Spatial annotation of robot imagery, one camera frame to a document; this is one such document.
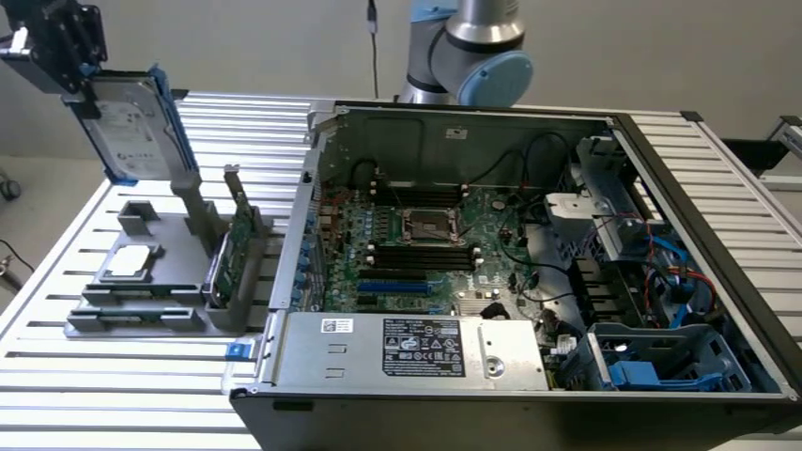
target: motherboard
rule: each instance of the motherboard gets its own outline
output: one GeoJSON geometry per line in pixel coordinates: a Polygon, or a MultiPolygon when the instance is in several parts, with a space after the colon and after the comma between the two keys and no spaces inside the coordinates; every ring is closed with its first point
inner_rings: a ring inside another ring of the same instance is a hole
{"type": "Polygon", "coordinates": [[[324,190],[323,309],[479,315],[502,303],[518,310],[531,275],[524,215],[515,214],[524,202],[486,188],[324,190]]]}

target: warning label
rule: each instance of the warning label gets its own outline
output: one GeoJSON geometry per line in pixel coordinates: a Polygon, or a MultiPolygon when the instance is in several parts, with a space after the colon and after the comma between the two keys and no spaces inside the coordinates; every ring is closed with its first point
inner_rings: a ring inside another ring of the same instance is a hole
{"type": "Polygon", "coordinates": [[[387,376],[463,378],[460,322],[384,319],[381,370],[387,376]]]}

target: blue pcie slot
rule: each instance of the blue pcie slot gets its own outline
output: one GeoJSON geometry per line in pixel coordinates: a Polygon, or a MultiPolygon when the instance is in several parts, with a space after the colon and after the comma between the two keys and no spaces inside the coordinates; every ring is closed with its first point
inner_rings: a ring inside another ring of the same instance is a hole
{"type": "Polygon", "coordinates": [[[425,282],[360,282],[356,285],[359,293],[416,293],[431,294],[431,286],[425,282]]]}

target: slotted aluminum surface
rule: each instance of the slotted aluminum surface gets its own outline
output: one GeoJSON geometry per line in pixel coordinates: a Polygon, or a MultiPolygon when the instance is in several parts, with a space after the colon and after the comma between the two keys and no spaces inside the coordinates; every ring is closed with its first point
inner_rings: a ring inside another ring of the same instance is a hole
{"type": "MultiPolygon", "coordinates": [[[[277,218],[259,281],[253,326],[263,323],[280,235],[308,150],[303,144],[308,106],[303,100],[197,93],[179,105],[205,180],[203,194],[215,200],[220,212],[232,212],[221,168],[237,163],[251,201],[277,218]]],[[[722,225],[719,233],[728,233],[722,239],[739,246],[732,252],[743,252],[740,257],[748,261],[767,260],[771,268],[780,265],[776,262],[796,264],[792,256],[774,248],[758,248],[758,256],[748,254],[754,250],[750,246],[784,240],[783,228],[768,215],[759,214],[759,202],[750,199],[735,175],[723,170],[715,149],[694,135],[687,122],[675,114],[646,112],[638,112],[635,120],[678,178],[684,179],[688,193],[706,201],[699,205],[704,205],[711,223],[722,225]],[[692,170],[696,160],[718,164],[703,173],[692,170]],[[732,204],[738,214],[727,214],[727,205],[710,202],[728,199],[738,201],[732,204]],[[770,259],[768,252],[780,256],[770,259]]],[[[135,188],[111,187],[104,182],[0,317],[0,449],[257,449],[220,393],[228,339],[69,341],[62,336],[64,318],[77,305],[81,288],[119,231],[115,213],[132,199],[149,200],[159,211],[183,211],[164,182],[141,182],[135,188]]],[[[766,275],[767,268],[758,263],[748,266],[763,285],[792,283],[775,281],[766,275]]],[[[782,289],[772,293],[771,304],[782,307],[780,312],[799,312],[794,296],[784,294],[782,289]]],[[[253,364],[235,364],[235,378],[252,371],[253,364]]],[[[799,429],[783,437],[791,440],[798,435],[799,429]]],[[[754,441],[760,439],[752,436],[719,449],[792,449],[786,447],[792,442],[754,441]]]]}

